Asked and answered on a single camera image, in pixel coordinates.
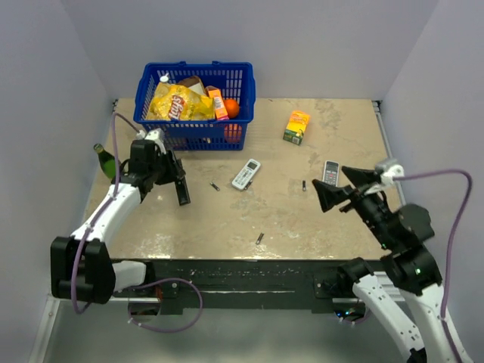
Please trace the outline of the white remote control green screen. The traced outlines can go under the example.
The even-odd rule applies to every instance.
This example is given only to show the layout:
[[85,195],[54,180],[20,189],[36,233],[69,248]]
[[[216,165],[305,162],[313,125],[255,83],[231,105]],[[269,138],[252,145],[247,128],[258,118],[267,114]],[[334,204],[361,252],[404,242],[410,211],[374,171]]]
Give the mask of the white remote control green screen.
[[244,167],[234,177],[231,186],[239,191],[243,191],[252,181],[255,174],[259,171],[261,163],[254,159],[248,159]]

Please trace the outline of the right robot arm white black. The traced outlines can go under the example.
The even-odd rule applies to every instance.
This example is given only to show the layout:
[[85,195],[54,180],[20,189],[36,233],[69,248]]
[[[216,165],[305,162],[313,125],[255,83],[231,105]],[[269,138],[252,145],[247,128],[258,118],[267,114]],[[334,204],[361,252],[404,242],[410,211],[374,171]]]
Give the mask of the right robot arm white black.
[[448,312],[451,257],[441,273],[425,241],[434,237],[429,212],[414,203],[392,211],[383,192],[397,182],[429,178],[447,171],[406,175],[395,161],[373,170],[342,167],[350,185],[337,187],[321,180],[312,184],[323,212],[338,206],[340,212],[356,211],[387,255],[383,270],[405,300],[406,315],[380,284],[375,271],[362,258],[337,270],[337,289],[356,296],[383,325],[406,362],[470,362]]

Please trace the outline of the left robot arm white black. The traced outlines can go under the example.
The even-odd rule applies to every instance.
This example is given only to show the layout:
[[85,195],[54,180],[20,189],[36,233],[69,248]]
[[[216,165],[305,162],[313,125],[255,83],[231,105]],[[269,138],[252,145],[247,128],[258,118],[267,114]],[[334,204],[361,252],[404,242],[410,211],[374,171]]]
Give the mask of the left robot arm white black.
[[147,272],[145,263],[113,262],[108,244],[156,185],[174,184],[179,205],[189,204],[186,173],[175,153],[150,137],[132,142],[127,166],[83,225],[51,243],[52,296],[74,304],[105,304],[126,288],[139,296],[156,290],[157,279]]

